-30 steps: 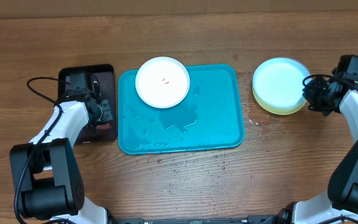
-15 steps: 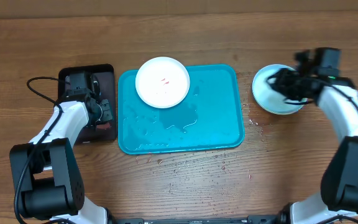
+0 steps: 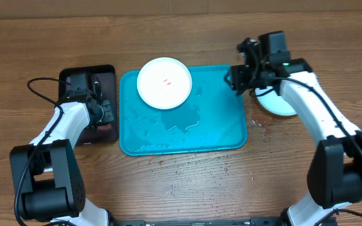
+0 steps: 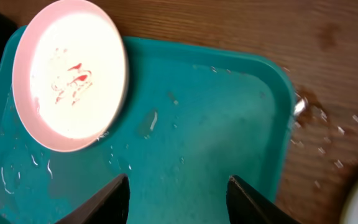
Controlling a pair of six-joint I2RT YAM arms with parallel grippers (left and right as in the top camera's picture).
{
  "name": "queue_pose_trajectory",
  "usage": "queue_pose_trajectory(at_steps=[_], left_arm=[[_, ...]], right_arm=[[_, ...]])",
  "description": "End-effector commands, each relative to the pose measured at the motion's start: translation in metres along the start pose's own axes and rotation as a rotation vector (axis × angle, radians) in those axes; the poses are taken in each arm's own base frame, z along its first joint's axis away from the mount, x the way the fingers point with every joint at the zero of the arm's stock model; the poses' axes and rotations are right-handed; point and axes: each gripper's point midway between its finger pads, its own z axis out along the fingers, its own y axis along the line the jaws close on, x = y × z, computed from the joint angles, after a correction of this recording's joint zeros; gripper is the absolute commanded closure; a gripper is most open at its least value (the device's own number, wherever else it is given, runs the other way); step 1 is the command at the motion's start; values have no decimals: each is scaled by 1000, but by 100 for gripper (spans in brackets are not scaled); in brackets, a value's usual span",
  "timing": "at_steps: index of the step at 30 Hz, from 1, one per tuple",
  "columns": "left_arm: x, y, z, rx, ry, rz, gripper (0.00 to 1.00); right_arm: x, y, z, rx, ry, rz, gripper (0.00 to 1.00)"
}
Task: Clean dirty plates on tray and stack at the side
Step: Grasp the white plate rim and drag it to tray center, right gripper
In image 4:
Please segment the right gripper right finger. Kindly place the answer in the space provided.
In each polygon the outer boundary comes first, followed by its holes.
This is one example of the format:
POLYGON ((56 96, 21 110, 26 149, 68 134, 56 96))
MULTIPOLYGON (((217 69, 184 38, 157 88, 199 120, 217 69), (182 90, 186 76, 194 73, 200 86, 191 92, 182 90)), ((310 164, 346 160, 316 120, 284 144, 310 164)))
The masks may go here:
POLYGON ((226 205, 230 224, 300 224, 238 175, 229 177, 226 205))

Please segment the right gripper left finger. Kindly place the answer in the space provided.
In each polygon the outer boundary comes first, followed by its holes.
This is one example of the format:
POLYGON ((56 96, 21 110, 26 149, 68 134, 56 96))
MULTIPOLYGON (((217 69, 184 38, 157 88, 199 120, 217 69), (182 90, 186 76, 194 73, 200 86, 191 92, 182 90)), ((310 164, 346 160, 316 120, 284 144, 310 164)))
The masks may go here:
POLYGON ((129 213, 129 178, 120 174, 58 224, 126 224, 129 213))

